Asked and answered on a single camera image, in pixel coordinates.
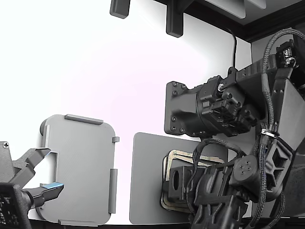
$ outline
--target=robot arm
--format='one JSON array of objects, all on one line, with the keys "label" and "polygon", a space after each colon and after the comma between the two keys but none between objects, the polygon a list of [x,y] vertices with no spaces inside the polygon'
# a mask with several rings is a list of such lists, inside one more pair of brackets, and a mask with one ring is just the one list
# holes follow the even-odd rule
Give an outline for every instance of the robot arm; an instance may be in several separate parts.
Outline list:
[{"label": "robot arm", "polygon": [[[259,203],[257,216],[248,226],[253,228],[264,202],[280,196],[295,151],[305,138],[304,63],[293,41],[269,56],[266,77],[272,89],[272,117],[266,115],[262,91],[263,59],[240,71],[230,68],[226,78],[216,76],[193,89],[178,82],[167,84],[165,132],[202,139],[193,152],[193,166],[172,168],[164,190],[176,205],[187,204],[193,229],[239,228],[249,200]],[[274,121],[271,129],[266,125],[270,119]],[[252,127],[256,127],[257,140],[249,155],[237,155],[228,163],[210,167],[198,166],[196,151],[201,154],[207,139],[220,133],[236,136]],[[175,188],[171,184],[177,173],[190,182],[176,183]]]},{"label": "robot arm", "polygon": [[54,182],[22,189],[34,177],[34,168],[51,150],[30,149],[20,159],[12,161],[9,144],[0,142],[0,146],[0,229],[31,229],[29,210],[56,199],[64,188],[63,184]]}]

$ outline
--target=cable tie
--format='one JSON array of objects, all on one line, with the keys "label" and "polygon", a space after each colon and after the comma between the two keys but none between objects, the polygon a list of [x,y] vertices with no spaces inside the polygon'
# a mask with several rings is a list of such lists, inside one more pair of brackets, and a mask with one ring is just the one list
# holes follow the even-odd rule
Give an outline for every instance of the cable tie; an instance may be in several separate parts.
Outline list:
[{"label": "cable tie", "polygon": [[267,129],[262,129],[261,134],[267,135],[267,136],[272,137],[274,139],[278,139],[278,137],[279,137],[278,133],[271,132],[271,131],[269,131]]}]

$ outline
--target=hex bolt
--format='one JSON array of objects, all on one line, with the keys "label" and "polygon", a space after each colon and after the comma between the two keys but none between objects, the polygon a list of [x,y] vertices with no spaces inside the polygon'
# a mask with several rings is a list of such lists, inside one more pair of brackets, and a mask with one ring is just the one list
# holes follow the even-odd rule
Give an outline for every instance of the hex bolt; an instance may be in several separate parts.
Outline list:
[{"label": "hex bolt", "polygon": [[3,143],[3,148],[8,149],[10,147],[8,142],[4,142]]},{"label": "hex bolt", "polygon": [[227,100],[229,100],[229,99],[232,99],[232,94],[231,93],[228,94],[228,96],[227,96]]}]

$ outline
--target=black shelf edge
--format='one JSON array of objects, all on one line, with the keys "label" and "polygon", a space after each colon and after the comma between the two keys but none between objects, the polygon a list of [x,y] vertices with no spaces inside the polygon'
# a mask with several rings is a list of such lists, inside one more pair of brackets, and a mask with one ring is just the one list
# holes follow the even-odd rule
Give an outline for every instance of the black shelf edge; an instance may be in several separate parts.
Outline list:
[{"label": "black shelf edge", "polygon": [[254,42],[305,21],[305,1],[300,1],[244,26],[246,41]]},{"label": "black shelf edge", "polygon": [[[154,0],[164,5],[168,0]],[[305,1],[300,1],[249,24],[242,25],[211,8],[194,1],[185,13],[221,30],[230,29],[238,38],[252,43],[285,28],[305,22]]]}]

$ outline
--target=black plastic mount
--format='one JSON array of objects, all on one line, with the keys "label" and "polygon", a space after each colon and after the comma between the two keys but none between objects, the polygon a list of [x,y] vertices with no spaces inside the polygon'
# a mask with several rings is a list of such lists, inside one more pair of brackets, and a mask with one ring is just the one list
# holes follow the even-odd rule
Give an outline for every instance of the black plastic mount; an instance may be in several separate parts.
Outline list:
[{"label": "black plastic mount", "polygon": [[166,33],[181,37],[183,35],[183,13],[194,0],[169,0],[166,15]]},{"label": "black plastic mount", "polygon": [[125,19],[129,14],[130,0],[111,0],[110,14]]}]

